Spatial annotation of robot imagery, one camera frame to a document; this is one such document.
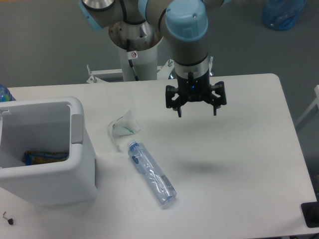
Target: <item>plastic water bottle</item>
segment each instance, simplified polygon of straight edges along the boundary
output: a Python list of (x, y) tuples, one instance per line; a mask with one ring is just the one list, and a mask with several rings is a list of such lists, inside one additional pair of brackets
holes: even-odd
[(128, 147), (130, 158), (134, 161), (137, 170), (144, 175), (159, 203), (165, 205), (172, 201), (177, 192), (145, 146), (142, 143), (131, 141)]
[(0, 84), (0, 102), (15, 101), (7, 87)]
[(271, 29), (287, 30), (293, 27), (307, 0), (268, 0), (262, 21)]

